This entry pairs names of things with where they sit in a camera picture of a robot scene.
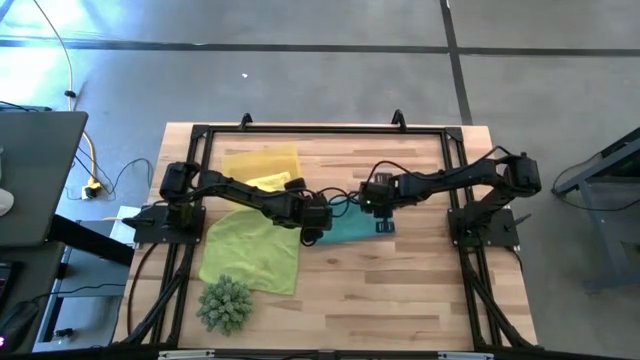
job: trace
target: yellow towel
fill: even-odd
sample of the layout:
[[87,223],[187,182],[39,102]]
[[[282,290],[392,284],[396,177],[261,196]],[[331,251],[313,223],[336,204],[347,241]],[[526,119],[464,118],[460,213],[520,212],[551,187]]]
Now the yellow towel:
[[[290,179],[287,172],[248,183],[274,191],[282,189]],[[207,231],[200,279],[215,283],[225,274],[250,289],[293,295],[298,281],[299,250],[300,229],[274,226],[261,212],[243,207]]]

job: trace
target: black bracket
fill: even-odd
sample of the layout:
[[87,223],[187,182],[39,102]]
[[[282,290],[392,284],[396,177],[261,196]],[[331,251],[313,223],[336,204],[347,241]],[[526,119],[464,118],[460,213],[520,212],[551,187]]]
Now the black bracket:
[[518,225],[510,209],[500,209],[486,226],[470,229],[465,223],[464,209],[449,209],[447,213],[451,241],[455,246],[514,247],[520,245]]
[[191,140],[201,138],[207,131],[209,131],[209,125],[193,125],[193,128],[191,128]]
[[183,214],[190,219],[182,229],[172,229],[164,224],[167,221],[167,206],[155,205],[143,209],[131,219],[124,219],[123,223],[136,229],[133,241],[140,244],[197,244],[202,236],[206,209],[194,207],[190,214]]
[[393,113],[393,118],[391,119],[392,125],[400,125],[400,132],[407,132],[407,122],[404,120],[404,115],[400,109],[397,109]]
[[464,141],[464,136],[462,136],[462,128],[461,127],[446,127],[444,131],[447,135],[451,136],[452,139],[461,143]]
[[253,119],[251,118],[251,114],[245,113],[242,116],[242,121],[240,121],[240,130],[244,131],[247,128],[247,124],[252,122]]
[[[389,179],[393,176],[392,173],[375,173],[373,175],[373,182],[377,184],[385,184],[389,182]],[[385,217],[376,222],[377,233],[393,233],[396,231],[396,224],[390,218]]]

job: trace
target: yellow cable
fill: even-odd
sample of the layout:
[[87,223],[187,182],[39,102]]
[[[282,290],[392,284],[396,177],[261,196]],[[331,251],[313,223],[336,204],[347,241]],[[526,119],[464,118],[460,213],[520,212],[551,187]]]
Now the yellow cable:
[[[62,41],[62,37],[58,33],[58,30],[56,30],[56,27],[53,26],[53,23],[51,22],[51,20],[49,20],[49,17],[44,12],[40,4],[38,3],[38,0],[33,0],[33,2],[38,7],[38,10],[40,10],[40,12],[42,13],[42,16],[44,16],[44,19],[47,21],[47,23],[49,23],[49,26],[51,27],[51,30],[53,30],[53,32],[56,34],[58,41],[60,41],[62,50],[64,50],[64,56],[67,58],[67,65],[69,66],[69,91],[73,91],[73,68],[71,67],[71,58],[69,57],[69,52],[67,51],[67,47],[64,45],[64,41]],[[69,111],[74,110],[73,107],[71,106],[70,96],[67,96],[67,107]],[[98,174],[96,173],[96,153],[95,153],[95,150],[93,149],[93,142],[91,141],[91,138],[89,137],[86,131],[82,132],[82,137],[87,142],[87,145],[89,145],[89,155],[91,158],[91,176],[89,176],[89,181],[87,182],[87,185],[92,189],[97,190],[101,187],[101,185],[99,182],[96,181]]]
[[93,142],[86,131],[82,132],[82,137],[87,142],[87,145],[89,145],[89,157],[91,158],[91,176],[89,176],[88,184],[92,187],[95,187],[96,185],[100,186],[100,183],[96,181],[96,153],[93,149]]

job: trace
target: artificial plant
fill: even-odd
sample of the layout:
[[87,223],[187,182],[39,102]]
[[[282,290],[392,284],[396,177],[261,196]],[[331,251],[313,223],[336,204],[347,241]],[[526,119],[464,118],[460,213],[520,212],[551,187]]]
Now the artificial plant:
[[205,287],[199,299],[202,307],[196,313],[207,331],[217,329],[225,336],[242,331],[253,309],[247,285],[220,275],[216,284]]

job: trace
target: wire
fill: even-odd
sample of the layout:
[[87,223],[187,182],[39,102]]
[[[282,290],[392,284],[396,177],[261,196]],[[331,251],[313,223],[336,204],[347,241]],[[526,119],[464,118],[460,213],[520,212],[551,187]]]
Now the wire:
[[[89,154],[87,154],[84,150],[82,150],[82,148],[78,148],[78,150],[80,150],[80,152],[82,152],[84,155],[86,155],[87,157],[90,158]],[[89,171],[89,168],[77,157],[75,156],[76,160],[80,163],[80,165],[85,169],[85,171],[87,171],[87,173],[89,174],[89,176],[93,175],[91,174],[91,172]],[[117,198],[117,194],[116,194],[116,188],[118,187],[118,183],[120,181],[120,177],[122,176],[122,174],[124,173],[124,171],[131,165],[135,164],[136,162],[139,161],[144,161],[147,164],[147,185],[149,186],[149,188],[151,188],[152,185],[152,181],[153,181],[153,165],[151,164],[151,161],[149,161],[149,159],[146,158],[137,158],[134,160],[129,161],[125,166],[122,167],[122,169],[120,170],[120,172],[118,173],[118,176],[116,177],[116,181],[115,183],[113,181],[111,181],[111,178],[107,175],[107,173],[100,167],[100,165],[98,165],[97,163],[92,162],[98,167],[98,170],[100,172],[102,172],[102,174],[104,175],[104,177],[107,179],[107,181],[109,181],[109,185],[111,186],[111,189],[109,189],[107,186],[105,186],[105,184],[103,182],[101,182],[99,179],[95,178],[95,182],[100,184],[100,186],[102,186],[102,188],[105,190],[105,192],[108,195],[113,194],[114,197],[111,200],[115,200]]]
[[93,174],[91,174],[91,170],[89,170],[89,168],[87,168],[87,166],[82,162],[82,160],[80,160],[80,158],[78,157],[78,155],[74,155],[74,157],[76,158],[76,161],[78,161],[80,163],[80,166],[82,166],[87,173],[89,174],[89,176],[91,176],[97,183],[100,184],[100,186],[102,186],[105,190],[107,189],[104,184],[102,182],[100,182],[100,180],[98,180],[95,176],[93,176]]
[[8,106],[14,107],[16,109],[24,110],[26,112],[31,112],[31,111],[40,112],[37,109],[27,109],[24,106],[16,105],[16,104],[13,104],[13,103],[10,103],[10,102],[6,102],[6,101],[0,101],[0,104],[5,104],[5,105],[8,105]]
[[628,209],[628,208],[632,207],[635,204],[640,203],[640,199],[636,199],[636,200],[633,200],[632,202],[630,202],[630,203],[628,203],[626,205],[623,205],[621,207],[618,207],[618,208],[608,208],[608,209],[607,208],[604,208],[604,209],[603,208],[590,208],[590,207],[580,206],[578,204],[574,204],[574,203],[568,201],[567,199],[565,199],[564,196],[562,196],[561,194],[558,194],[558,192],[557,192],[557,184],[558,184],[558,181],[560,180],[560,177],[562,177],[562,175],[566,174],[570,170],[573,170],[573,169],[575,169],[575,168],[577,168],[579,166],[582,166],[584,164],[589,163],[591,160],[595,159],[598,155],[600,155],[600,152],[597,152],[597,153],[593,154],[590,158],[588,158],[587,160],[585,160],[585,161],[583,161],[581,163],[578,163],[578,164],[575,164],[575,165],[571,165],[568,168],[562,170],[560,172],[560,174],[558,174],[556,179],[553,181],[553,186],[551,188],[551,193],[553,194],[553,196],[556,199],[562,201],[563,203],[565,203],[565,204],[567,204],[567,205],[569,205],[571,207],[574,207],[576,209],[581,209],[581,210],[587,210],[587,211],[609,211],[609,212],[622,211],[622,210],[625,210],[625,209]]
[[65,190],[65,193],[67,194],[67,199],[69,199],[69,200],[71,200],[71,201],[78,201],[78,200],[82,200],[82,198],[81,198],[81,197],[79,197],[79,198],[72,198],[72,197],[69,195],[69,188],[68,188],[67,186],[65,186],[65,187],[64,187],[64,190]]
[[[47,16],[47,13],[44,12],[42,7],[38,3],[38,0],[33,0],[33,3],[36,4],[36,6],[38,7],[38,10],[40,10],[40,13],[42,13],[42,16],[44,17],[44,19],[49,24],[49,27],[51,27],[51,30],[53,30],[54,34],[56,34],[56,37],[58,38],[58,41],[60,42],[60,46],[62,46],[62,50],[64,51],[64,56],[67,59],[67,66],[69,67],[69,89],[67,91],[65,91],[64,95],[67,97],[67,110],[68,111],[73,111],[73,106],[71,105],[71,98],[75,97],[76,95],[73,92],[73,66],[71,66],[71,58],[69,57],[69,52],[67,51],[67,47],[65,46],[64,41],[62,40],[62,37],[58,33],[58,30],[56,30],[56,27],[53,26],[53,23],[51,22],[51,20]],[[96,179],[96,175],[97,175],[96,174],[96,162],[95,162],[96,152],[95,152],[95,149],[93,147],[93,142],[91,141],[91,138],[89,137],[89,134],[87,134],[86,131],[82,132],[82,137],[87,142],[87,145],[89,146],[89,153],[91,154],[91,156],[90,156],[91,157],[91,162],[92,162],[92,165],[91,165],[91,176],[89,177],[88,185],[92,186],[92,185],[95,185],[95,183],[96,183],[95,180],[97,180]]]
[[137,158],[137,159],[129,161],[122,168],[122,170],[120,170],[120,173],[118,174],[118,176],[116,176],[116,182],[113,184],[113,190],[114,191],[115,191],[115,188],[118,187],[118,181],[120,181],[120,176],[122,176],[122,173],[126,170],[127,167],[137,163],[138,161],[144,161],[145,163],[147,163],[147,185],[149,185],[149,188],[151,188],[151,183],[153,181],[153,177],[152,177],[152,174],[151,174],[151,169],[153,169],[153,165],[151,164],[151,161],[149,161],[148,159]]
[[522,266],[522,259],[520,258],[520,254],[518,254],[518,252],[511,246],[505,246],[504,248],[507,249],[507,251],[509,251],[513,255],[515,255],[516,259],[518,260],[518,264],[520,265],[520,272],[523,273],[524,268]]
[[131,312],[132,312],[131,303],[133,302],[133,290],[135,290],[136,288],[136,284],[138,283],[138,278],[140,277],[140,273],[142,272],[142,267],[144,266],[144,263],[147,262],[147,259],[153,252],[153,249],[156,248],[156,246],[158,246],[157,243],[151,245],[149,247],[149,250],[147,250],[147,252],[145,252],[144,255],[142,255],[142,259],[140,259],[140,265],[138,265],[138,268],[136,269],[136,273],[133,275],[133,280],[131,281],[131,289],[129,290],[129,301],[127,302],[127,335],[128,336],[131,335],[131,329],[133,328],[133,324],[131,323]]
[[[345,207],[344,207],[344,210],[342,210],[342,212],[340,213],[340,215],[332,215],[331,216],[334,219],[343,217],[347,213],[347,211],[349,211],[349,205],[350,204],[356,204],[356,205],[360,204],[360,202],[358,202],[358,200],[355,199],[355,197],[358,196],[358,194],[359,194],[358,191],[351,191],[351,192],[347,193],[343,189],[331,186],[331,187],[324,188],[324,189],[318,191],[318,194],[322,194],[322,193],[324,193],[325,191],[328,191],[328,190],[335,190],[335,191],[339,192],[339,194],[337,194],[337,195],[335,195],[335,196],[333,196],[332,198],[329,199],[328,202],[329,202],[329,204],[331,206],[335,207],[335,206],[338,206],[338,205],[342,205],[345,202],[347,203],[345,205]],[[336,199],[339,199],[339,198],[344,198],[344,199],[340,200],[338,202],[334,202]]]
[[[62,37],[60,37],[60,34],[58,34],[58,30],[56,30],[56,27],[53,26],[53,23],[51,22],[51,20],[49,20],[49,17],[44,12],[40,4],[38,3],[38,0],[33,0],[33,3],[36,4],[38,9],[42,13],[42,16],[44,16],[44,19],[47,21],[47,23],[49,23],[51,30],[53,30],[53,32],[56,34],[56,37],[58,38],[58,41],[60,42],[60,46],[62,46],[62,50],[64,50],[64,56],[67,58],[67,65],[69,66],[69,91],[73,91],[73,68],[71,67],[71,58],[69,58],[69,52],[67,51],[67,47],[64,45],[64,41],[62,41]],[[72,110],[71,97],[67,96],[67,99],[68,99],[69,111],[71,111]]]
[[124,287],[125,285],[123,285],[123,284],[105,283],[105,284],[100,284],[100,285],[97,285],[97,286],[83,286],[83,287],[79,287],[79,288],[77,288],[75,290],[71,290],[71,291],[54,291],[54,292],[38,295],[38,296],[34,297],[33,299],[31,299],[29,301],[30,302],[36,302],[38,299],[40,299],[42,297],[49,297],[51,295],[61,295],[61,294],[73,294],[73,293],[78,292],[80,290],[84,290],[84,289],[100,289],[100,288],[105,287],[105,286],[122,286],[122,287]]

